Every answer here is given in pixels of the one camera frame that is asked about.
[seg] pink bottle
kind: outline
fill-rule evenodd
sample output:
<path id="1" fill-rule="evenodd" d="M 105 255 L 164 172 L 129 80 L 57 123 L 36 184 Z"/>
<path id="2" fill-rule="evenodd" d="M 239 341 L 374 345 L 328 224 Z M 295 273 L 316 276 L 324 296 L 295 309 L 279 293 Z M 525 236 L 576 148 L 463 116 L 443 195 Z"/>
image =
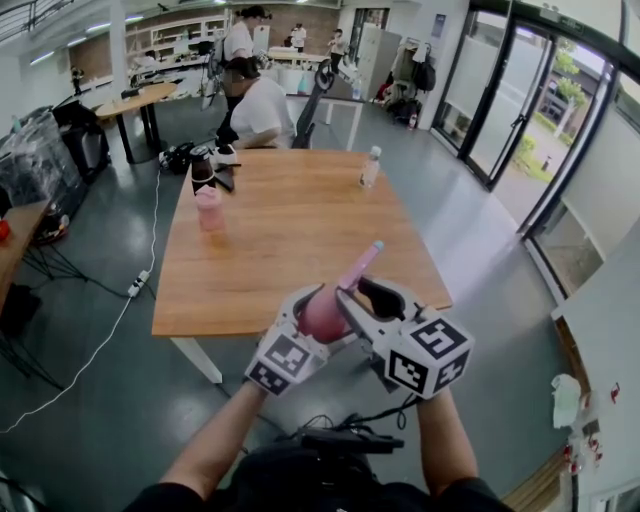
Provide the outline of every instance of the pink bottle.
<path id="1" fill-rule="evenodd" d="M 353 290 L 373 259 L 384 248 L 380 241 L 374 243 L 358 258 L 347 273 L 340 277 L 338 285 L 329 284 L 315 294 L 298 319 L 300 332 L 312 335 L 320 343 L 328 345 L 342 338 L 347 321 L 336 303 L 336 288 Z"/>
<path id="2" fill-rule="evenodd" d="M 217 188 L 205 185 L 196 192 L 196 205 L 200 217 L 200 227 L 205 231 L 224 229 L 222 214 L 222 193 Z"/>

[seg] brick wall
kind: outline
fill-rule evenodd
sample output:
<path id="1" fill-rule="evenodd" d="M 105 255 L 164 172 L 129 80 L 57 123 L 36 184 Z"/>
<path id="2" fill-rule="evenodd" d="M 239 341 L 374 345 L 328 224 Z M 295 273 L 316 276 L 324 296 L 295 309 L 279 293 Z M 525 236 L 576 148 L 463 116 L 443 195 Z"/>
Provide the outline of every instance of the brick wall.
<path id="1" fill-rule="evenodd" d="M 69 48 L 69 62 L 84 71 L 81 83 L 111 74 L 109 32 Z"/>
<path id="2" fill-rule="evenodd" d="M 304 5 L 269 5 L 267 9 L 273 14 L 272 20 L 266 20 L 271 26 L 269 31 L 269 46 L 282 46 L 284 40 L 291 33 L 296 23 L 302 23 L 307 30 L 305 51 L 324 55 L 328 48 L 327 43 L 338 26 L 340 11 L 326 9 L 324 7 L 311 7 Z M 216 16 L 224 13 L 220 7 L 188 9 L 183 11 L 168 12 L 137 22 L 134 26 L 127 27 L 127 33 L 138 29 L 145 29 L 165 23 L 182 21 L 207 16 Z M 148 36 L 139 36 L 142 45 L 146 47 Z M 131 47 L 133 36 L 127 37 L 127 48 Z M 109 50 L 109 32 L 88 39 L 84 43 L 69 48 L 69 59 L 72 66 L 77 66 L 84 71 L 82 82 L 88 82 L 94 78 L 101 78 L 111 74 L 111 54 Z"/>

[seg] clear plastic bottle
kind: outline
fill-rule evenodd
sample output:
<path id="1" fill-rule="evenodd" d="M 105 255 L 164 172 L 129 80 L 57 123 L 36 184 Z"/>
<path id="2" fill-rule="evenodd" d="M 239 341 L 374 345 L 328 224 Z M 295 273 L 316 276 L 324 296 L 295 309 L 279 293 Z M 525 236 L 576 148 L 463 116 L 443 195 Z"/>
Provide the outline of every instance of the clear plastic bottle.
<path id="1" fill-rule="evenodd" d="M 356 75 L 356 79 L 353 81 L 353 84 L 351 85 L 353 91 L 352 91 L 352 97 L 354 100 L 359 100 L 360 97 L 362 96 L 362 80 L 360 80 L 360 75 Z"/>
<path id="2" fill-rule="evenodd" d="M 369 158 L 367 158 L 367 161 L 362 167 L 362 174 L 360 175 L 360 185 L 362 185 L 363 187 L 371 188 L 376 182 L 376 177 L 378 176 L 378 171 L 380 170 L 381 154 L 382 149 L 380 149 L 378 146 L 371 147 Z"/>

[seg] ceiling light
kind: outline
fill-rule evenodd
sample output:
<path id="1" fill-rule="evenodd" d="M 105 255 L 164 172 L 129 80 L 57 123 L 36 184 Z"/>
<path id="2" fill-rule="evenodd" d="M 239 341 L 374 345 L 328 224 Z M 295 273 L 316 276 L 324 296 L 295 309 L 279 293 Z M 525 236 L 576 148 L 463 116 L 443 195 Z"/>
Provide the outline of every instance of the ceiling light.
<path id="1" fill-rule="evenodd" d="M 95 32 L 96 30 L 100 30 L 102 28 L 107 28 L 111 26 L 111 22 L 109 23 L 101 23 L 100 25 L 94 25 L 93 27 L 89 27 L 87 32 Z"/>
<path id="2" fill-rule="evenodd" d="M 77 44 L 80 44 L 82 41 L 86 41 L 87 38 L 86 37 L 80 37 L 78 39 L 74 39 L 73 41 L 71 41 L 70 43 L 67 43 L 67 48 L 71 48 L 72 46 L 75 46 Z"/>
<path id="3" fill-rule="evenodd" d="M 53 55 L 53 52 L 49 52 L 49 53 L 44 54 L 42 57 L 38 57 L 37 59 L 33 59 L 31 61 L 31 65 L 33 66 L 34 64 L 37 64 L 38 62 L 42 62 L 44 59 L 48 59 L 52 55 Z"/>

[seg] wooden table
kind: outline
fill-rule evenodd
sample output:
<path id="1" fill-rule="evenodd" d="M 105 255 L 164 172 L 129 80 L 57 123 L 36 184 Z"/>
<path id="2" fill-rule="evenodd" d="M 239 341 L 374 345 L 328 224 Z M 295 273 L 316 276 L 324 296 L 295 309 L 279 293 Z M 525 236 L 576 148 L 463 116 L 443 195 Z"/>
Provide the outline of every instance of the wooden table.
<path id="1" fill-rule="evenodd" d="M 0 242 L 0 311 L 4 307 L 13 276 L 47 211 L 48 201 L 11 208 L 4 216 L 11 234 Z"/>
<path id="2" fill-rule="evenodd" d="M 96 115 L 100 119 L 107 119 L 113 116 L 116 117 L 116 120 L 118 121 L 118 129 L 120 130 L 120 137 L 122 138 L 122 145 L 124 146 L 124 152 L 127 157 L 127 162 L 130 164 L 139 163 L 140 160 L 136 160 L 133 157 L 122 114 L 140 109 L 140 117 L 142 117 L 142 124 L 144 126 L 144 134 L 147 139 L 147 144 L 149 147 L 154 149 L 155 154 L 157 155 L 162 151 L 162 141 L 160 140 L 158 122 L 156 121 L 156 112 L 153 104 L 173 94 L 177 87 L 178 86 L 176 84 L 172 83 L 148 85 L 140 89 L 140 94 L 138 96 L 133 96 L 126 100 L 116 100 L 105 103 L 96 110 Z"/>
<path id="3" fill-rule="evenodd" d="M 358 184 L 366 158 L 345 151 L 240 152 L 221 232 L 200 230 L 187 175 L 165 251 L 153 335 L 171 338 L 212 382 L 221 382 L 195 337 L 267 329 L 287 295 L 335 282 L 375 240 L 385 249 L 371 274 L 409 286 L 438 309 L 450 307 L 386 176 L 381 173 L 373 189 Z"/>

